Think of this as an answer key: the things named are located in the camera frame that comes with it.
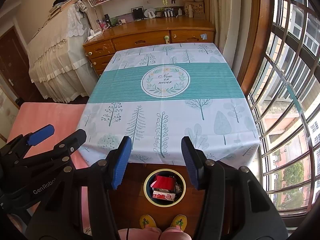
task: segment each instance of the person's foot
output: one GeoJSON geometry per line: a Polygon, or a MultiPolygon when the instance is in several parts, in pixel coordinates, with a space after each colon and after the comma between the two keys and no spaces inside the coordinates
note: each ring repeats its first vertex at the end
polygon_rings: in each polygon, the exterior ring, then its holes
{"type": "Polygon", "coordinates": [[[139,219],[139,223],[140,223],[140,226],[142,229],[144,228],[148,228],[148,227],[151,227],[151,228],[156,228],[157,225],[156,225],[156,222],[153,220],[153,218],[150,216],[150,215],[142,215],[139,219]]]}
{"type": "Polygon", "coordinates": [[[182,231],[184,231],[186,229],[186,226],[187,226],[187,217],[185,215],[177,215],[170,227],[175,227],[175,228],[178,228],[178,229],[181,229],[182,231]]]}

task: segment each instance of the wooden floor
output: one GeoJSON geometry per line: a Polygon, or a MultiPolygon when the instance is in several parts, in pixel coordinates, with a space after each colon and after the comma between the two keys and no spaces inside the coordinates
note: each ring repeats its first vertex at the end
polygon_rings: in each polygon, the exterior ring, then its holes
{"type": "Polygon", "coordinates": [[[149,214],[156,221],[157,227],[164,231],[176,215],[183,214],[188,218],[185,232],[193,237],[202,207],[204,190],[197,191],[191,185],[185,166],[128,163],[121,185],[116,191],[110,190],[109,197],[118,229],[140,228],[140,216],[149,214]],[[143,183],[147,176],[163,168],[179,172],[187,185],[183,199],[176,205],[165,208],[151,204],[143,193],[143,183]]]}

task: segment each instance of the wooden door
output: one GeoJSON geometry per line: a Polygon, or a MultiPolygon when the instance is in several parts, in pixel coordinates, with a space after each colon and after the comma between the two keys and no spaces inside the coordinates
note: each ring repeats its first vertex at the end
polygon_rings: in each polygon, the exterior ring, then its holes
{"type": "Polygon", "coordinates": [[[0,71],[8,85],[25,102],[44,99],[29,77],[29,60],[14,27],[0,38],[0,71]]]}

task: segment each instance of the window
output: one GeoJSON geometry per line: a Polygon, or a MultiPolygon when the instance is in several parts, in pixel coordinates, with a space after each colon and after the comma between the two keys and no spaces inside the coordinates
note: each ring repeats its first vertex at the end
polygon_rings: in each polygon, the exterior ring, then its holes
{"type": "Polygon", "coordinates": [[[309,136],[320,118],[319,19],[308,0],[274,0],[268,46],[248,96],[263,188],[281,214],[306,212],[320,191],[320,133],[309,136]]]}
{"type": "Polygon", "coordinates": [[[315,137],[315,143],[317,144],[318,142],[320,142],[320,134],[315,137]]]}
{"type": "Polygon", "coordinates": [[[317,123],[317,121],[315,121],[314,122],[314,124],[313,125],[311,125],[311,130],[312,130],[312,132],[315,132],[316,130],[318,130],[318,123],[317,123]]]}

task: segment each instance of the teal stripe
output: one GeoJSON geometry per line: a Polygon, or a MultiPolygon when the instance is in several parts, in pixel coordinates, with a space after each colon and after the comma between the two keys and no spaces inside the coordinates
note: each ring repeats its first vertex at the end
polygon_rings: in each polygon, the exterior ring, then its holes
{"type": "Polygon", "coordinates": [[[227,63],[179,63],[190,77],[189,87],[171,98],[155,98],[141,88],[141,79],[150,69],[161,65],[133,67],[103,72],[88,103],[159,101],[199,98],[244,98],[227,63]]]}

